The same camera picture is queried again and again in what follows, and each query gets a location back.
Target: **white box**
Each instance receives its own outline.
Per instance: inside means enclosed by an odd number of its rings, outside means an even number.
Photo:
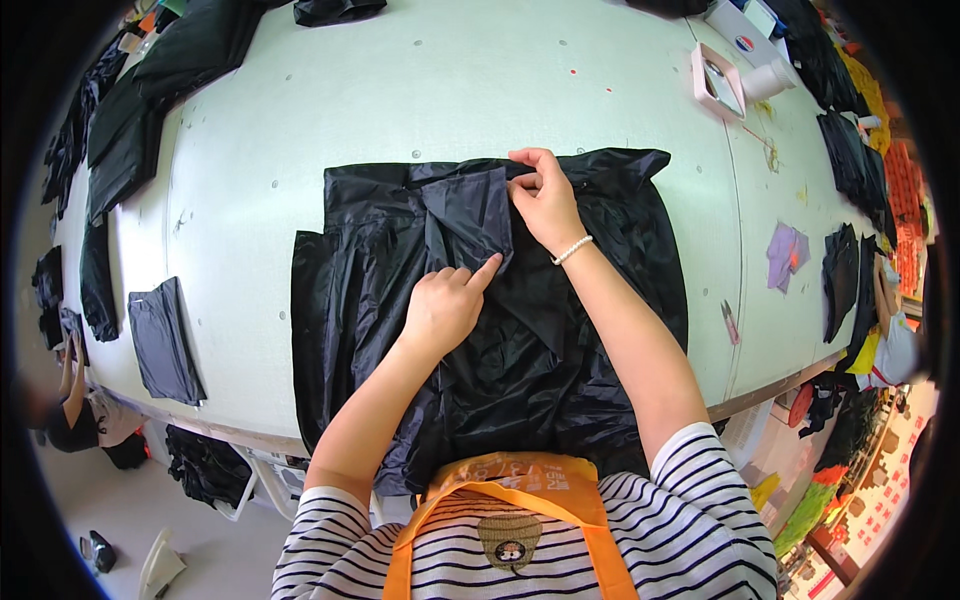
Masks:
[[[704,13],[704,20],[754,67],[770,64],[776,59],[790,59],[781,54],[773,42],[767,39],[740,9],[729,2],[719,0]]]

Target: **person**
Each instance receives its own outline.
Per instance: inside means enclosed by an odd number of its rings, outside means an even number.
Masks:
[[[508,182],[586,308],[636,413],[652,476],[597,481],[584,459],[496,452],[441,468],[407,526],[373,529],[373,476],[411,399],[477,321],[502,257],[414,287],[405,326],[323,432],[273,598],[773,598],[770,535],[667,327],[590,243],[550,151]]]
[[[900,310],[899,292],[888,273],[896,275],[884,256],[874,254],[874,300],[879,332],[868,335],[856,362],[846,372],[826,371],[817,375],[814,382],[862,392],[925,379],[924,336],[907,324],[906,315]],[[870,350],[875,351],[873,361],[862,360]]]
[[[73,356],[77,374],[73,375]],[[12,396],[19,396],[25,424],[42,429],[50,444],[63,452],[122,444],[147,418],[99,390],[88,389],[84,346],[75,331],[66,344],[60,377],[60,401],[44,397],[22,375],[14,378]]]

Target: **pearl bracelet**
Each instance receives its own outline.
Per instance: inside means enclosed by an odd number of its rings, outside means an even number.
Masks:
[[[574,244],[573,246],[571,246],[571,247],[570,247],[570,250],[564,252],[563,254],[561,254],[560,256],[558,256],[557,258],[554,258],[554,259],[553,259],[553,264],[555,264],[555,265],[560,265],[560,263],[562,263],[562,262],[564,262],[565,260],[567,260],[567,259],[570,257],[571,254],[573,254],[574,252],[580,250],[580,247],[583,246],[584,244],[586,244],[586,242],[592,242],[592,241],[593,241],[593,236],[592,236],[592,235],[588,235],[587,237],[583,238],[582,240],[580,240],[579,242],[577,242],[576,244]]]

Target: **purple fabric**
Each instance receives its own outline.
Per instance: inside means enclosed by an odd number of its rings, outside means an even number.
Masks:
[[[770,259],[767,287],[777,288],[786,294],[790,276],[810,259],[809,240],[796,229],[777,223],[777,230],[767,247],[767,258]]]

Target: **hand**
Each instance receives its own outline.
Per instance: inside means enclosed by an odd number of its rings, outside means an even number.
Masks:
[[[407,323],[397,342],[440,362],[477,324],[483,292],[501,262],[503,254],[498,252],[474,274],[470,269],[446,267],[423,276],[410,296]]]
[[[80,342],[80,333],[74,331],[70,336],[70,341],[73,342],[73,351],[77,353],[77,364],[82,367],[84,365],[84,345]]]
[[[524,148],[510,151],[508,156],[537,169],[537,173],[508,181],[507,193],[537,241],[560,256],[587,236],[570,181],[549,150]]]

